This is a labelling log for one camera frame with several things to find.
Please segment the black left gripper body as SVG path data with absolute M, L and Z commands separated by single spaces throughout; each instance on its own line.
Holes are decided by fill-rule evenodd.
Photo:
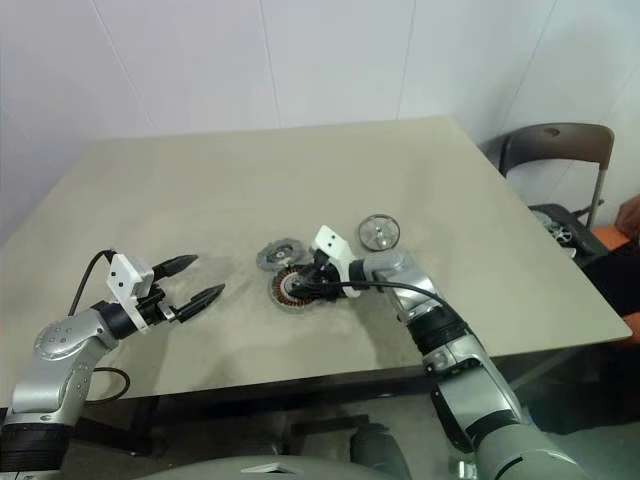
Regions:
M 137 311 L 147 326 L 176 319 L 175 308 L 168 302 L 165 291 L 156 284 L 151 285 L 145 297 L 137 299 Z

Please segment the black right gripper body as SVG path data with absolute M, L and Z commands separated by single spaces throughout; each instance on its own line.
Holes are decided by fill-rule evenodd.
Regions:
M 335 286 L 335 283 L 340 283 L 341 279 L 337 268 L 330 262 L 327 254 L 315 252 L 312 263 L 306 269 L 316 271 L 316 283 L 306 286 L 306 288 L 322 290 L 326 301 L 335 301 L 346 297 L 343 288 Z

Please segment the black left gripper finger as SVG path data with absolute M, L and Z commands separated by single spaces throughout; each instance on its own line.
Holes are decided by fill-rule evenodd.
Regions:
M 225 284 L 219 284 L 202 290 L 182 307 L 173 309 L 174 319 L 180 323 L 184 323 L 200 314 L 222 294 L 225 287 Z
M 165 260 L 152 268 L 154 277 L 172 277 L 188 268 L 198 258 L 199 256 L 197 254 L 185 254 Z

